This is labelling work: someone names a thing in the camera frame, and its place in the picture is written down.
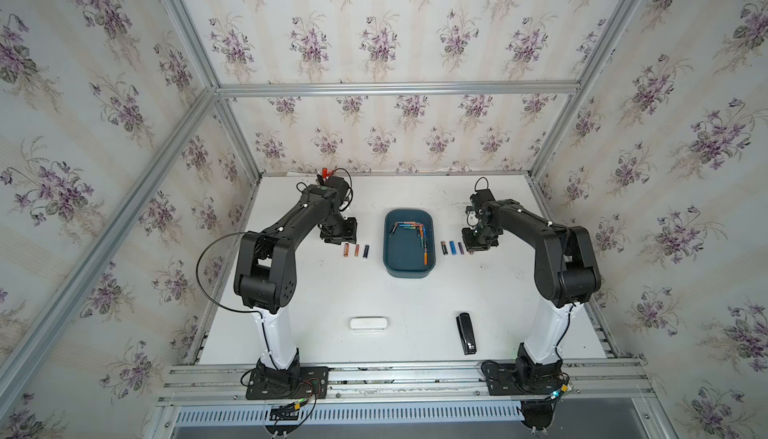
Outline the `teal plastic storage box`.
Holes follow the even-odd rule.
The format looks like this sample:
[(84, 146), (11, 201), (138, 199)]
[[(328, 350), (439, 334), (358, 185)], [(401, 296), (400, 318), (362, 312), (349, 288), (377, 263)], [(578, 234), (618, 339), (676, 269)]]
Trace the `teal plastic storage box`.
[(420, 209), (389, 211), (384, 219), (382, 260), (394, 278), (426, 278), (436, 265), (431, 215)]

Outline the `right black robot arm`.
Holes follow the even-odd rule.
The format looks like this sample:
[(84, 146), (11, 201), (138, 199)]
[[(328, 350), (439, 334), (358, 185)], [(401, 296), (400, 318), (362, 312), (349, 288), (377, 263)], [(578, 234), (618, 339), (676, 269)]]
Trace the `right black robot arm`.
[(497, 200), (484, 189), (470, 196), (466, 214), (476, 223), (462, 230), (467, 250), (488, 251), (509, 232), (534, 251), (533, 278), (540, 295), (532, 329), (519, 347), (515, 369), (523, 377), (554, 375), (573, 316), (597, 293), (602, 277), (587, 229), (547, 220), (519, 202)]

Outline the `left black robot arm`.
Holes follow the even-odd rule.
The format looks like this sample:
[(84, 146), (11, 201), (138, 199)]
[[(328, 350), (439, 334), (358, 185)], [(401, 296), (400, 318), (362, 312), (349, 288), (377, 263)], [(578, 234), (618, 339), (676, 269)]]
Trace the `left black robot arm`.
[(352, 197), (347, 180), (323, 179), (305, 187), (297, 203), (273, 225), (242, 235), (233, 290), (257, 323), (262, 343), (258, 365), (264, 369), (287, 373), (299, 365), (285, 312), (298, 284), (296, 253), (314, 230), (326, 244), (356, 243), (357, 220), (343, 215)]

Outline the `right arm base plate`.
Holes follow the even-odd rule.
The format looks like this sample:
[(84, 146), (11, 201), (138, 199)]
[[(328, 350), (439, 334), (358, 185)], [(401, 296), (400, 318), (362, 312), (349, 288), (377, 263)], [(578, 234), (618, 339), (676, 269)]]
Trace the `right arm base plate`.
[(480, 364), (491, 396), (547, 396), (559, 398), (568, 390), (570, 376), (562, 371), (562, 362), (539, 367), (526, 363), (498, 363), (492, 360)]

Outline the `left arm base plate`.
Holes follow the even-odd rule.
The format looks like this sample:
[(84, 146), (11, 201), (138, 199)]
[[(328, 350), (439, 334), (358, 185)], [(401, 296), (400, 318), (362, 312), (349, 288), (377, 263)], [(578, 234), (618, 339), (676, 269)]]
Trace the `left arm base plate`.
[(293, 371), (253, 368), (241, 377), (248, 400), (324, 399), (329, 382), (328, 367), (304, 367)]

